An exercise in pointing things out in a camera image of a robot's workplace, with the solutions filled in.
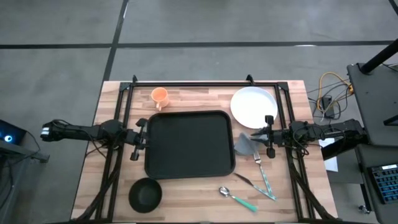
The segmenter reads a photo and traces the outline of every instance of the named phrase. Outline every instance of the keyboard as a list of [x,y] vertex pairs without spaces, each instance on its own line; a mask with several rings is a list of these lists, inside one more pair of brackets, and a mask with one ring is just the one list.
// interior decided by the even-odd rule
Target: keyboard
[[398,202],[398,164],[369,168],[381,202]]

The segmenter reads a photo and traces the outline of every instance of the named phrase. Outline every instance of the orange cup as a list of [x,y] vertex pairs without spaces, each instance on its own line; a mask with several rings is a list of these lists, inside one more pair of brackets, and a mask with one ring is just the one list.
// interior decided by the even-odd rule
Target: orange cup
[[152,91],[150,94],[153,101],[156,103],[156,108],[161,111],[163,107],[167,106],[169,103],[169,94],[167,90],[162,87],[158,87]]

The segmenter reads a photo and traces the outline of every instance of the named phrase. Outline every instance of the utensil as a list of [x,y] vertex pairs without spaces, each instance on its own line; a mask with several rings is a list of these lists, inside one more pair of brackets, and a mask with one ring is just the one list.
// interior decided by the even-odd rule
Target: utensil
[[244,200],[235,197],[234,195],[231,195],[229,192],[228,188],[226,187],[220,187],[218,189],[221,193],[221,195],[224,195],[225,197],[231,196],[231,198],[235,199],[235,201],[239,202],[240,204],[244,205],[246,208],[250,209],[252,212],[256,212],[257,208],[254,205],[251,205],[250,203],[245,202]]
[[276,201],[276,197],[273,196],[272,194],[269,194],[268,192],[266,192],[265,190],[262,190],[259,186],[254,185],[249,179],[245,178],[244,176],[234,173],[236,176],[238,176],[241,180],[245,181],[246,183],[248,183],[249,185],[253,186],[256,190],[260,191],[261,193],[263,193],[265,196],[273,199],[274,201]]
[[156,108],[161,111],[163,107],[167,106],[169,103],[169,94],[167,90],[162,87],[155,88],[150,94],[152,100],[156,103]]
[[273,115],[276,119],[278,114],[274,97],[265,89],[254,86],[242,88],[233,95],[231,111],[239,123],[253,129],[268,125],[265,115]]
[[262,174],[262,178],[264,179],[264,182],[266,183],[267,190],[272,195],[272,190],[271,190],[271,186],[269,185],[268,178],[267,178],[266,173],[264,172],[264,170],[262,169],[262,166],[261,166],[261,159],[260,159],[259,152],[256,151],[253,154],[253,156],[254,156],[254,161],[256,162],[256,164],[259,164],[259,167],[260,167],[260,170],[261,170],[261,174]]
[[129,203],[139,213],[153,211],[162,199],[162,188],[151,178],[143,178],[135,182],[129,192]]

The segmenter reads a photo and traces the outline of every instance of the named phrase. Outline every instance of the white paper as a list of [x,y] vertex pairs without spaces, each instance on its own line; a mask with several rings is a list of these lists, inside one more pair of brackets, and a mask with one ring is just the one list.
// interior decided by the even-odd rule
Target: white paper
[[[334,142],[335,142],[334,138],[327,138],[325,140],[319,140],[319,145],[321,145],[322,147],[325,147]],[[328,171],[338,172],[337,158],[333,157],[333,158],[326,160],[325,167],[326,167],[326,170],[328,170]]]

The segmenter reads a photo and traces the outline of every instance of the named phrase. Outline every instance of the gray floor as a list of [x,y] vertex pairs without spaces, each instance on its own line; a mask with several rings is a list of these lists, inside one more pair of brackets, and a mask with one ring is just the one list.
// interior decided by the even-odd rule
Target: gray floor
[[[122,0],[5,0],[0,2],[1,44],[110,44]],[[217,41],[393,40],[398,16],[387,0],[130,0],[120,43]],[[305,80],[317,88],[327,71],[365,62],[383,47],[240,47],[118,49],[110,80]],[[91,124],[109,49],[0,50],[0,119],[34,133],[62,118]],[[396,63],[398,57],[390,59]],[[324,85],[337,82],[326,77]],[[317,93],[309,94],[316,98]],[[354,97],[341,120],[360,119]],[[12,223],[68,220],[86,142],[39,141],[51,155],[32,163]],[[331,187],[339,217],[375,223],[356,207],[358,185]]]

